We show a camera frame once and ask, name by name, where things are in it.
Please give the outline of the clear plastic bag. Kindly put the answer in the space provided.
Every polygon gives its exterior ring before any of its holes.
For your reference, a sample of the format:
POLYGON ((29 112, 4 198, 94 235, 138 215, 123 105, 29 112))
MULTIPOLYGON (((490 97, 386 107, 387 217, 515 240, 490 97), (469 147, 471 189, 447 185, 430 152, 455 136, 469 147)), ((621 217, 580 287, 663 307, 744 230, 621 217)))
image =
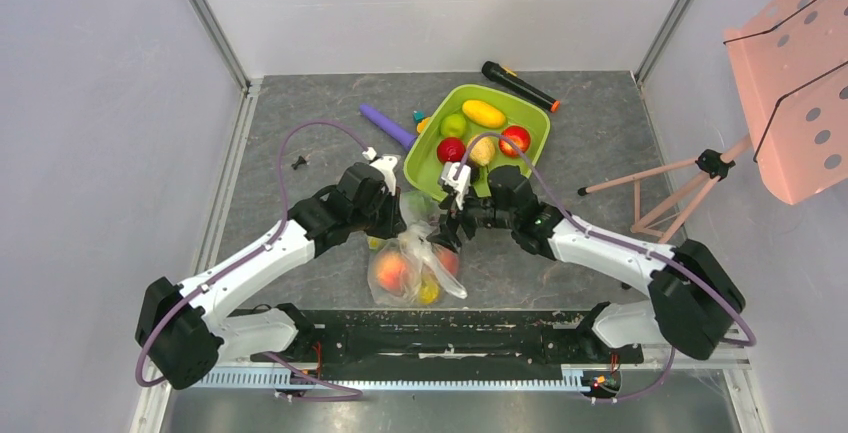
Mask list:
POLYGON ((466 299, 468 296, 467 289, 460 283, 458 275, 452 277, 440 264, 434 254, 433 244, 427 241, 427 236, 432 233, 437 226, 439 209, 437 203, 432 199, 432 210, 430 217, 425 221, 412 221, 402 215, 407 229, 400 233, 397 237, 388 240, 379 239, 369 236, 367 238, 370 259, 367 273, 367 281, 370 288, 371 296, 376 304, 391 307, 422 307, 429 305, 420 305, 417 302, 418 290, 421 283, 429 278, 432 281, 437 281, 441 286, 440 299, 430 305, 438 303, 442 297, 446 295, 453 296, 458 299, 466 299), (374 261, 378 253, 387 250, 397 250, 402 253, 409 263, 409 278, 407 280, 406 289, 403 295, 396 296, 384 291, 380 288, 374 278, 374 261))

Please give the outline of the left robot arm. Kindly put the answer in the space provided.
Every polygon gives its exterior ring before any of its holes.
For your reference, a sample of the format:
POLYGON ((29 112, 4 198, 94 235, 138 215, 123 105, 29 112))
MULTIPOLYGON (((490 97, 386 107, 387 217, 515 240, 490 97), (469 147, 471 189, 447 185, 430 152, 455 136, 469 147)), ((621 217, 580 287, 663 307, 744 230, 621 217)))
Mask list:
POLYGON ((238 253, 178 283, 165 277, 146 289, 135 339, 142 349, 139 385, 152 361, 176 390, 204 378, 221 360, 260 353, 306 358, 314 334, 295 309, 271 308, 237 316, 235 310, 283 274, 344 244, 353 233, 390 239, 406 228, 400 214, 396 155, 347 168, 335 185, 297 202, 284 219, 238 253))

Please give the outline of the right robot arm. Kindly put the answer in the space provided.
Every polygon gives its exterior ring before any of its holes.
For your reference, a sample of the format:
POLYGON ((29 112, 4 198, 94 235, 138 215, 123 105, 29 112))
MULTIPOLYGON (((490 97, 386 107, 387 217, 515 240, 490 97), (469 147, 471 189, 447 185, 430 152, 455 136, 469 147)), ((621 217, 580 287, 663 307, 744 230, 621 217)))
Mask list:
POLYGON ((592 269, 645 295, 637 303, 595 307, 577 335, 585 358, 602 361, 618 348, 665 343, 707 360, 730 340, 733 326, 744 334, 739 345, 755 344, 741 317, 745 298, 706 245, 651 243, 596 227, 540 200, 516 166, 489 173, 487 197, 476 195, 470 179, 469 166, 444 165, 438 182, 447 196, 431 242, 458 251, 480 228, 504 229, 531 255, 592 269))

